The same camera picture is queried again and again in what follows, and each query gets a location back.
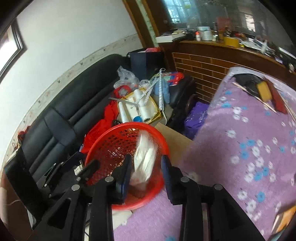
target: red cloth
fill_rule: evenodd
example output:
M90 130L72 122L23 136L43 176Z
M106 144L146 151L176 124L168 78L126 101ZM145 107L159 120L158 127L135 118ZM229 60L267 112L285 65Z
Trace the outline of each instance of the red cloth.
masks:
M95 141L112 126L112 121L118 116L117 101L110 101L105 107L104 119L99 122L86 134L83 142L82 153L87 154Z

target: purple package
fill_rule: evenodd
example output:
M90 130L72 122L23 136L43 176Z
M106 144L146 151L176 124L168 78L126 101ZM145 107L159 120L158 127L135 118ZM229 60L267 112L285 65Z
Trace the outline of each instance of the purple package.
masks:
M209 105L197 102L191 110L190 114L184 121L184 135L193 140L198 130L202 127L207 117L207 109Z

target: framed picture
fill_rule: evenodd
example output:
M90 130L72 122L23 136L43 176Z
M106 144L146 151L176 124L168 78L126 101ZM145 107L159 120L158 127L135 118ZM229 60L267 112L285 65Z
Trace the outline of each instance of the framed picture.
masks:
M23 49L17 22L14 21L0 39L0 80Z

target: metal screw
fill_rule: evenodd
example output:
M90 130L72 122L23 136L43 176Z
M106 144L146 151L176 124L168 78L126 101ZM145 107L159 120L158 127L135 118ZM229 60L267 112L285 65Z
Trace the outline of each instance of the metal screw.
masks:
M108 176L105 178L105 181L110 183L110 182L113 182L114 178L112 176Z
M214 188L217 190L217 191L221 191L223 189L223 186L221 184L216 184L214 186Z
M187 182L189 182L189 178L188 177L181 177L181 182L187 183Z
M75 184L75 185L73 185L73 186L71 187L71 189L72 189L73 191L77 191L79 188L80 188L80 186L79 186L78 184Z

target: blue flower print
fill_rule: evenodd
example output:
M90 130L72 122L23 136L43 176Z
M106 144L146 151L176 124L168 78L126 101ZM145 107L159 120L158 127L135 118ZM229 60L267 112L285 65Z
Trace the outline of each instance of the blue flower print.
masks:
M279 149L280 149L281 153L285 153L285 147L284 146L280 146Z
M176 238L169 236L169 237L166 237L165 241L176 241Z
M231 104L229 102L225 102L223 105L222 105L222 108L231 108Z
M242 142L242 143L239 144L239 147L240 147L242 150L244 150L244 149L247 148L247 145L246 145L246 143Z
M246 151L242 151L240 154L241 159L247 160L249 157L249 153Z
M263 202L265 200L265 194L264 194L264 192L259 192L257 194L257 200L258 200L258 202Z
M254 177L254 180L257 182L257 181L260 181L261 179L262 179L262 172L257 172Z
M248 145L248 146L254 146L255 143L256 143L255 140L248 140L248 141L247 141L247 145Z
M266 176L268 176L268 174L269 174L269 168L268 168L268 167L264 167L264 168L263 168L263 171L262 171L262 175L263 175L264 177L266 177Z

